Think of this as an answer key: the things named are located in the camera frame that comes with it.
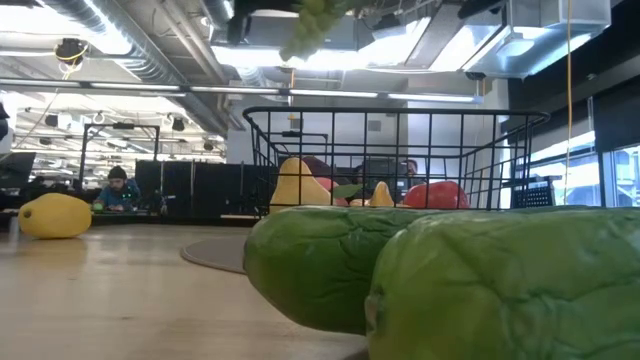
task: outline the person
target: person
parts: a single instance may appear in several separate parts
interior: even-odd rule
[[[109,185],[102,189],[94,204],[101,204],[111,211],[132,211],[135,201],[140,198],[140,189],[135,180],[127,179],[127,173],[115,166],[107,176]]]

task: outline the computer monitor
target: computer monitor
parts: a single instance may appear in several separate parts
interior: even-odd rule
[[[36,153],[0,154],[0,188],[20,189],[29,183],[35,158]]]

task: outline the cucumber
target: cucumber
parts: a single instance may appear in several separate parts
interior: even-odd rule
[[[399,230],[435,210],[300,206],[251,231],[244,268],[276,309],[310,328],[364,335],[364,300],[378,254]]]
[[[378,258],[372,360],[638,359],[640,211],[456,213]]]

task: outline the window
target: window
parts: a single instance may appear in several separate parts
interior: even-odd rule
[[[613,153],[615,171],[615,206],[640,206],[640,146],[616,150]]]
[[[531,176],[554,176],[552,182],[555,205],[600,205],[598,156],[590,153],[572,156],[569,162],[567,203],[564,201],[566,158],[531,167]]]
[[[594,141],[593,131],[571,139],[569,176],[566,182],[567,141],[531,154],[531,176],[553,178],[555,205],[600,205],[600,174],[598,156],[593,149]]]

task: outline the desk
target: desk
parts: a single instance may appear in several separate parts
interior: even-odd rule
[[[360,360],[363,337],[300,327],[244,275],[185,245],[248,229],[125,225],[34,241],[0,261],[0,359]]]

